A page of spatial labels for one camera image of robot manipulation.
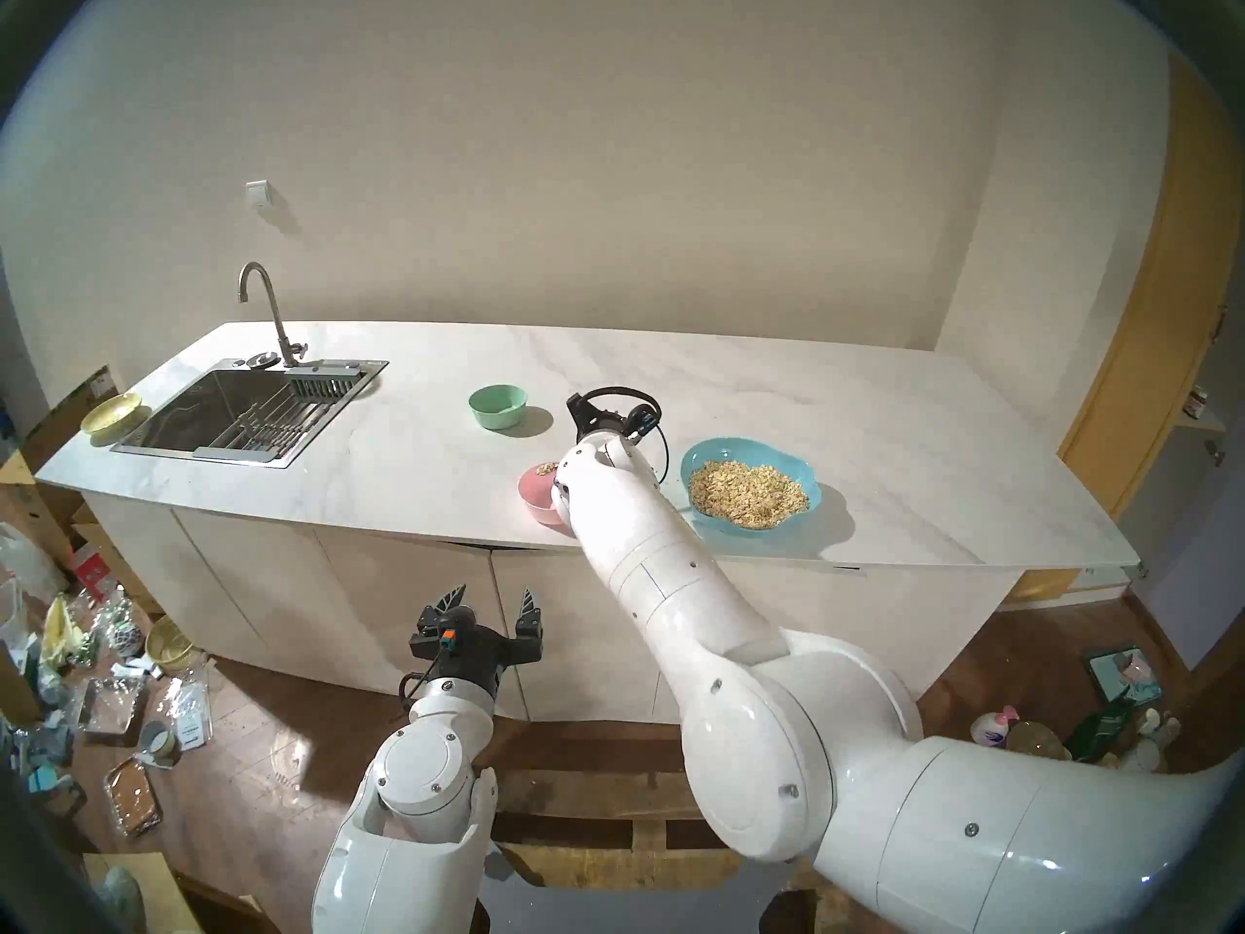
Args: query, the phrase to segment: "beige wall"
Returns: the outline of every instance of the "beige wall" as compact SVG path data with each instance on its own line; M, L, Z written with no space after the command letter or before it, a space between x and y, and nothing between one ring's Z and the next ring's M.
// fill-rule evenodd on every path
M1058 447L1128 303L1163 182L1167 45L1111 0L1017 0L990 179L936 350Z
M1082 1L1086 32L1114 17ZM92 0L0 131L14 306L54 401L102 361L132 382L224 320L263 318L261 299L234 300L253 258L289 319L933 347L969 286L984 191L1007 203L987 177L1000 111L1025 92L1008 67L1027 15L1023 0ZM1096 158L1082 125L1113 106L1063 101L1061 173ZM260 177L279 193L266 219L243 205ZM1031 207L1064 209L1006 209ZM1117 233L1087 240L1051 275L1082 305L1058 318L1073 340Z

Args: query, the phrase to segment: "light switch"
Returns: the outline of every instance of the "light switch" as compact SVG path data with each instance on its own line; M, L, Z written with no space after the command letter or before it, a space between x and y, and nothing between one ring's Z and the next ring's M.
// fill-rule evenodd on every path
M247 184L247 205L253 210L273 205L273 188L268 181L251 181Z

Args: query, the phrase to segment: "green bottle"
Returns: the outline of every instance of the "green bottle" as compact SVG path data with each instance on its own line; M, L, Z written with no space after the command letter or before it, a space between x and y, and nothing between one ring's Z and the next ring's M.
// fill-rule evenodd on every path
M1132 687L1125 686L1116 699L1107 704L1102 712L1092 712L1077 724L1072 736L1063 741L1063 746L1072 753L1072 758L1078 763L1097 763L1102 760L1119 731L1128 722L1135 704L1128 699Z

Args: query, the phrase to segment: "green bowl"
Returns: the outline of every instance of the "green bowl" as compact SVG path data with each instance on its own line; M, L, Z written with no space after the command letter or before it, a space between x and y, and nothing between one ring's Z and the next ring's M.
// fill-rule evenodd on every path
M500 431L523 421L528 392L514 385L489 385L472 392L467 403L482 428Z

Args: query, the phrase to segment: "pink bowl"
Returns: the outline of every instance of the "pink bowl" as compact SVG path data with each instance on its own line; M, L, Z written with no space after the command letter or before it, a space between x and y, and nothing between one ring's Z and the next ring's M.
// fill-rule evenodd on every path
M553 482L558 473L537 474L539 467L539 465L533 465L519 476L519 498L523 499L523 504L528 507L532 517L542 526L560 526L561 517L553 507L553 498L550 498Z

